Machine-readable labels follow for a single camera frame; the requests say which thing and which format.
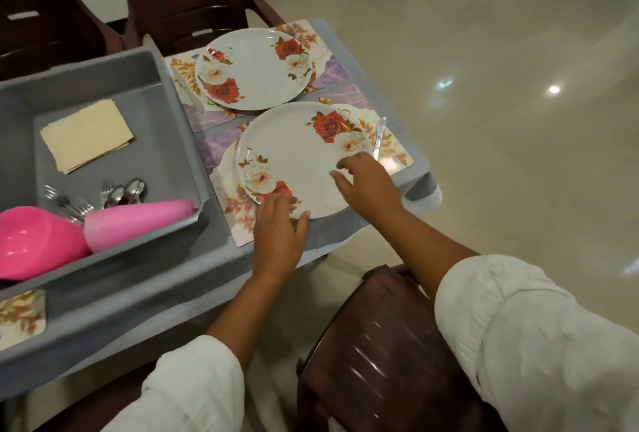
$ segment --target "butter knife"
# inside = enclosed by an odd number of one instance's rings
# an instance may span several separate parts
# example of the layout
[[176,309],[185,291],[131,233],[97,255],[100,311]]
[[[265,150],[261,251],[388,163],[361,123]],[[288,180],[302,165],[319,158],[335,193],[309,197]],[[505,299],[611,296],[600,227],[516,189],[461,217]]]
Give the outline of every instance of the butter knife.
[[375,161],[379,161],[379,148],[381,147],[381,140],[384,137],[384,130],[386,129],[386,116],[382,117],[377,123],[377,132],[375,133],[375,147],[372,150],[372,157]]

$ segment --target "gray tablecloth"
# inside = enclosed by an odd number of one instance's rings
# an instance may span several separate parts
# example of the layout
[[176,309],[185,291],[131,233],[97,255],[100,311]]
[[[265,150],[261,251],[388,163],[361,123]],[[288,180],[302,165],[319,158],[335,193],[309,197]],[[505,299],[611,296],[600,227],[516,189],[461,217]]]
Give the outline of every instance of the gray tablecloth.
[[[323,20],[311,25],[350,74],[350,81],[313,93],[320,96],[355,83],[415,163],[393,176],[410,200],[436,189],[430,167],[368,77]],[[228,124],[238,124],[240,119]],[[228,129],[222,124],[197,137]],[[253,244],[237,247],[217,198],[205,203],[198,225],[136,247],[84,270],[49,280],[36,277],[0,291],[0,300],[44,288],[46,331],[0,352],[0,400],[76,371],[231,299],[251,271]],[[366,226],[347,208],[311,221],[300,264],[338,248]]]

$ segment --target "sleeve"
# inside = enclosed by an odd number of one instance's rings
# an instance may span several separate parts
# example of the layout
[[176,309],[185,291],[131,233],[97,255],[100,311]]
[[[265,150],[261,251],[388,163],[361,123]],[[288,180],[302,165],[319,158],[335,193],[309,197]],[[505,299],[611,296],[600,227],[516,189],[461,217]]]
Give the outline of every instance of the sleeve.
[[634,430],[639,337],[580,307],[540,268],[465,259],[444,276],[435,318],[508,429]]
[[212,336],[199,336],[161,356],[142,396],[103,432],[239,432],[244,374],[238,359]]

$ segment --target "forearm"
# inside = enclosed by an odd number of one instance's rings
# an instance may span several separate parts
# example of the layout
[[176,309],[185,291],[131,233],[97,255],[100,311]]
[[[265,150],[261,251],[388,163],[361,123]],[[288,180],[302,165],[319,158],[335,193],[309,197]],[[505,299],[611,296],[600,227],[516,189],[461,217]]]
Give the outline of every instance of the forearm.
[[206,334],[223,342],[237,357],[244,375],[283,282],[251,277]]
[[478,255],[407,210],[382,213],[371,223],[408,265],[431,299],[435,298],[443,276],[451,267]]

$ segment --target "pink cup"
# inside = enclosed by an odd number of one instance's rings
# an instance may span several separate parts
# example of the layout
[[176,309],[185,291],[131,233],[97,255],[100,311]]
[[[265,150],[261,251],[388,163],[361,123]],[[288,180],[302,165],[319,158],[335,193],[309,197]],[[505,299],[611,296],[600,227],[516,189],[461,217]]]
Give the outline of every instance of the pink cup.
[[89,254],[82,227],[66,218],[34,206],[0,213],[0,279],[26,281]]
[[113,247],[195,213],[191,200],[115,206],[84,217],[84,237],[93,252]]

